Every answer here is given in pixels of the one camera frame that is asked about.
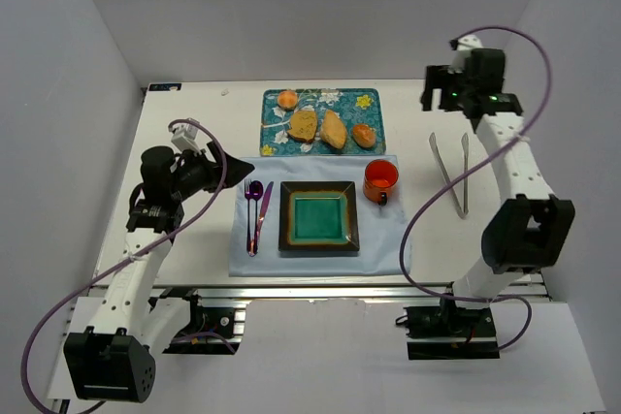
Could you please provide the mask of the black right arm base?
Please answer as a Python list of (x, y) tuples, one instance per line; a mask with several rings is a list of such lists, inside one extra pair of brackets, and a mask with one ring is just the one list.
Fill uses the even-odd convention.
[(406, 330), (411, 361), (500, 358), (489, 307), (467, 309), (446, 300), (431, 306), (409, 306), (395, 319), (395, 325)]

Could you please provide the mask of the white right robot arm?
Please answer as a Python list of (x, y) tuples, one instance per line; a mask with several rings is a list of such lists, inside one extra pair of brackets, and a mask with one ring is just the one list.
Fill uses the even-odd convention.
[(482, 309), (514, 280), (557, 263), (575, 208), (554, 194), (521, 133), (522, 107), (503, 91), (504, 52), (467, 45), (455, 50), (451, 64), (427, 68), (421, 104), (429, 111), (439, 90), (441, 110), (461, 112), (494, 158), (500, 208), (482, 233), (479, 259), (452, 285), (458, 306)]

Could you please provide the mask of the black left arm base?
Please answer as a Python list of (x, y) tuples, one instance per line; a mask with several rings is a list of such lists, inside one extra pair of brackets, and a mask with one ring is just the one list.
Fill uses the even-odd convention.
[(171, 298), (190, 303), (189, 322), (175, 335), (175, 339), (192, 335), (183, 341), (171, 342), (164, 354), (232, 355), (228, 348), (238, 350), (245, 322), (245, 310), (238, 304), (217, 303), (202, 298), (196, 289), (167, 288), (148, 299), (149, 311)]

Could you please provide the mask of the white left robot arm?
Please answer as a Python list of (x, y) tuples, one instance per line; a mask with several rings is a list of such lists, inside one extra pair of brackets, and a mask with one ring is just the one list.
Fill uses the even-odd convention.
[(126, 224), (125, 259), (86, 328), (68, 334), (63, 354), (78, 398), (145, 401), (153, 388), (157, 358), (178, 333), (196, 323), (196, 301), (189, 294), (154, 300), (151, 290), (175, 231), (183, 202), (200, 191), (215, 192), (240, 183), (252, 164), (205, 150), (180, 153), (165, 145), (141, 156), (141, 183)]

